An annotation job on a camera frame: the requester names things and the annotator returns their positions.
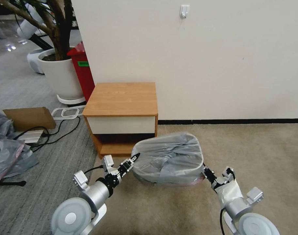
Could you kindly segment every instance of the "gray plastic bag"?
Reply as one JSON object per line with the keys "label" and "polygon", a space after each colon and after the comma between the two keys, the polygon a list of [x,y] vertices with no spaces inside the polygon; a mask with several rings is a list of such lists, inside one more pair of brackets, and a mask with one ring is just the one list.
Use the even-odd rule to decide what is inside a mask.
{"label": "gray plastic bag", "polygon": [[141,182],[187,186],[203,180],[203,155],[199,141],[188,132],[178,132],[135,144],[140,153],[133,172]]}
{"label": "gray plastic bag", "polygon": [[17,140],[0,140],[0,180],[6,175],[21,154],[24,144]]}
{"label": "gray plastic bag", "polygon": [[30,146],[12,140],[15,136],[12,120],[0,113],[0,180],[23,173],[39,162]]}

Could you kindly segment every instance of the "cardboard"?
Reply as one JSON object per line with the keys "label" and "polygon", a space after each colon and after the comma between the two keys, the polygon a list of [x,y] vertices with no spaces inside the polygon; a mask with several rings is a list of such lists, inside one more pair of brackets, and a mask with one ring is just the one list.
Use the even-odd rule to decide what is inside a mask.
{"label": "cardboard", "polygon": [[56,123],[46,107],[4,109],[5,115],[13,120],[15,131],[25,131],[35,126],[44,126],[54,129]]}

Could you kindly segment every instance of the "white planter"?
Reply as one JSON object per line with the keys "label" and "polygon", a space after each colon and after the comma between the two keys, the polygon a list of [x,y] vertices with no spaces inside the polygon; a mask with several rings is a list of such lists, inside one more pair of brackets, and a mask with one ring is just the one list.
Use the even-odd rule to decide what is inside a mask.
{"label": "white planter", "polygon": [[62,61],[44,61],[45,56],[54,54],[54,49],[41,53],[38,57],[40,67],[58,100],[65,104],[76,104],[85,101],[83,91],[71,59]]}

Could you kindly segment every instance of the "green label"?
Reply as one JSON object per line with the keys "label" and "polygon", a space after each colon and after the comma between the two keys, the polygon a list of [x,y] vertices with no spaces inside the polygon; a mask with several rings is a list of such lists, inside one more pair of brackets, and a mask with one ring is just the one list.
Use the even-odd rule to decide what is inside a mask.
{"label": "green label", "polygon": [[79,67],[89,67],[88,61],[78,61]]}

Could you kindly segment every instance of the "gray carpet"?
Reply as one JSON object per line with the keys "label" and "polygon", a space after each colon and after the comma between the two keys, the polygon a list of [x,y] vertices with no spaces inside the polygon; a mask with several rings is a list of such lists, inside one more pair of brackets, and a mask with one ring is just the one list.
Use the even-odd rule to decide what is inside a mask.
{"label": "gray carpet", "polygon": [[[73,31],[71,44],[76,45],[80,40],[79,32]],[[58,102],[45,76],[29,68],[26,56],[35,48],[37,46],[29,42],[0,56],[0,111],[41,106],[52,111],[64,106]],[[77,119],[64,121],[60,133],[50,141],[72,130],[76,124]],[[39,158],[38,165],[7,180],[26,180],[24,187],[0,187],[0,235],[51,234],[50,219],[56,207],[78,195],[72,183],[73,173],[92,167],[96,158],[83,118],[70,135],[34,154]]]}

